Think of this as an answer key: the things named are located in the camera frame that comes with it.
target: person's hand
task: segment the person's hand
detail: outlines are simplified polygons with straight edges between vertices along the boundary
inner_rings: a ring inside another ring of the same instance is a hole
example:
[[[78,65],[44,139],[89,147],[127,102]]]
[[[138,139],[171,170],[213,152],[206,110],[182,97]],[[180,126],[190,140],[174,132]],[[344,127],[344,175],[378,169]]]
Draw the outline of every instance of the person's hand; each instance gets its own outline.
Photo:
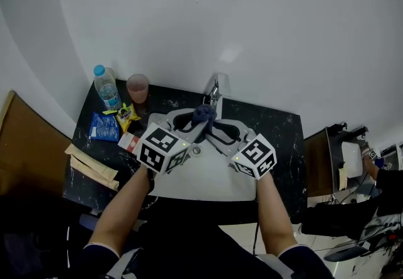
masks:
[[[372,162],[370,156],[364,157],[364,166],[374,181],[377,180],[379,168]]]

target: fiducial marker cube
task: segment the fiducial marker cube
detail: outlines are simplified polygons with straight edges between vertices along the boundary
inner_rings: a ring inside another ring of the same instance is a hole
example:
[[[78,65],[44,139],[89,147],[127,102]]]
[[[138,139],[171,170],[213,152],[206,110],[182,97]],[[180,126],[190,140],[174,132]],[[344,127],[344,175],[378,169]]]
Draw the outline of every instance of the fiducial marker cube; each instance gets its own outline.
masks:
[[[231,158],[236,170],[260,179],[277,164],[274,147],[258,134],[241,151]]]
[[[163,174],[184,162],[190,144],[156,123],[150,124],[136,148],[137,160]]]

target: sleeve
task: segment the sleeve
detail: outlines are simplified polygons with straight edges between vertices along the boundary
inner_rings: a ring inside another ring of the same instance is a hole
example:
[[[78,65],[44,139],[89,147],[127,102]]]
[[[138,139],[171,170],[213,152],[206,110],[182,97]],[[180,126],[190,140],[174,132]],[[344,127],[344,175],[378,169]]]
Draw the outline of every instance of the sleeve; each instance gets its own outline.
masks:
[[[295,273],[307,278],[333,279],[332,273],[323,261],[307,246],[291,246],[278,259]]]
[[[118,260],[118,253],[112,248],[90,243],[72,261],[67,278],[98,278],[107,274]]]
[[[386,171],[379,169],[377,176],[377,188],[400,188],[403,184],[403,171]]]

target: person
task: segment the person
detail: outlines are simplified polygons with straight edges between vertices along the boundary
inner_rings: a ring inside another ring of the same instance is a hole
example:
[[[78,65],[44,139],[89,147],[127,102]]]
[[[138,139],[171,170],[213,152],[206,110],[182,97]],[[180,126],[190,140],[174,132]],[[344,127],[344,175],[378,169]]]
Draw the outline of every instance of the person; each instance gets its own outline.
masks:
[[[293,224],[302,224],[301,233],[331,237],[348,236],[350,239],[359,240],[363,229],[375,214],[385,216],[403,212],[403,200],[400,194],[403,172],[379,168],[368,154],[364,154],[363,164],[371,178],[376,181],[377,189],[382,192],[375,198],[361,203],[336,205],[320,203],[308,208],[301,215],[291,219]]]
[[[149,175],[141,165],[112,199],[67,277],[333,278],[310,248],[297,244],[270,173],[257,183],[259,226],[267,254],[253,256],[217,225],[187,216],[176,222],[179,213],[169,211],[142,225],[140,247],[122,255],[152,185]]]

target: blue bottle cap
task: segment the blue bottle cap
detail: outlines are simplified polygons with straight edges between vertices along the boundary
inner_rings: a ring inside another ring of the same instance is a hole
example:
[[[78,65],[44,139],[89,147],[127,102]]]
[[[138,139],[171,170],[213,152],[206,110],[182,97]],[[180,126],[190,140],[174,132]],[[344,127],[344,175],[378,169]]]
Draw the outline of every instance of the blue bottle cap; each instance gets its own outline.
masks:
[[[105,68],[103,65],[97,65],[94,67],[95,76],[102,76],[105,73]]]

